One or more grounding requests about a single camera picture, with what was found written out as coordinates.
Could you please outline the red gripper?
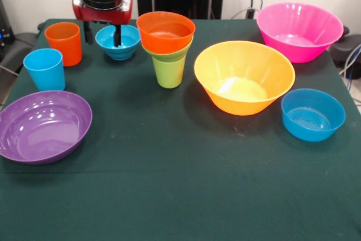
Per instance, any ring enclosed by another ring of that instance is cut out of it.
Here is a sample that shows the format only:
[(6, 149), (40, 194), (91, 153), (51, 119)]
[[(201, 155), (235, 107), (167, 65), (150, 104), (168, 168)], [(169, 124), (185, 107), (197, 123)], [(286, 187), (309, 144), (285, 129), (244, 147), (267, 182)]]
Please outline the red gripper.
[(83, 0), (72, 0), (72, 6), (76, 19), (84, 21), (84, 35), (87, 44), (93, 44), (93, 32), (89, 22), (95, 22), (115, 25), (114, 46), (121, 45), (121, 25), (130, 24), (133, 0), (122, 0), (119, 6), (108, 10), (94, 9), (86, 5)]

